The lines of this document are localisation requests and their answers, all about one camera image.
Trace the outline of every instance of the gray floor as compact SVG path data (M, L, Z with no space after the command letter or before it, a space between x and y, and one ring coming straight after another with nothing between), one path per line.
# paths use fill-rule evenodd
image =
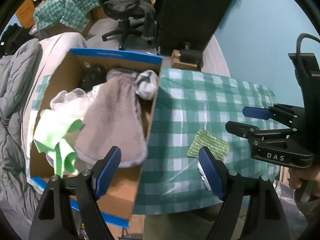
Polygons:
M141 19L134 20L130 19L131 24L141 22ZM107 18L98 20L95 22L90 29L86 39L86 44L88 48L96 48L96 49L115 49L118 50L120 35L115 35L110 37L108 41L102 41L101 36L107 32L116 30L118 28L118 21ZM129 35L125 44L125 50L135 51L135 52L143 52L143 53L151 53L156 55L156 47L154 43L152 45L148 45L147 42L141 37L135 35ZM170 57L164 56L163 66L170 66Z

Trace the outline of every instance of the human hand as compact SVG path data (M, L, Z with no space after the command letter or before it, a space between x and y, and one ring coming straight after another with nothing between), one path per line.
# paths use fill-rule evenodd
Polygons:
M292 190L300 188L302 179L314 181L312 194L320 197L320 166L312 165L303 170L289 169L289 186Z

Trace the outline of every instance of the light green ribbon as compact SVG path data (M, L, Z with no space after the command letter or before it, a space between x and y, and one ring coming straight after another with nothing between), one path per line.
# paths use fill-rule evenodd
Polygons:
M53 159L54 174L61 178L65 170L73 175L79 173L75 168L77 153L64 136L82 127L80 119L48 109L44 110L38 122L33 141L38 152L44 152Z

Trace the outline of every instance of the green sponge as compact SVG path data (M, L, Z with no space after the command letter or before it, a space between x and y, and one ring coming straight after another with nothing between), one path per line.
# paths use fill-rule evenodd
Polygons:
M224 157L229 152L229 145L222 139L215 138L211 133L204 128L200 128L195 139L191 143L187 156L199 158L199 150L202 146L207 146L212 152L212 155L217 159L223 161Z

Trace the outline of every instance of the metal screw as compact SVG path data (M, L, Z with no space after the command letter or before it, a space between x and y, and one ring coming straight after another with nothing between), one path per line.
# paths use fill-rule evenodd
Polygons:
M230 170L230 171L229 171L229 174L230 174L231 176L236 176L236 175L238 174L238 172L236 172L235 170Z
M58 175L53 175L52 177L51 177L51 180L52 181L56 181L58 179Z
M84 170L84 171L82 171L82 175L83 175L83 176L88 176L88 175L90 175L90 173L91 173L90 170Z
M268 180L269 180L269 177L266 176L266 175L262 175L262 176L261 176L261 179L264 180L264 181L268 181Z

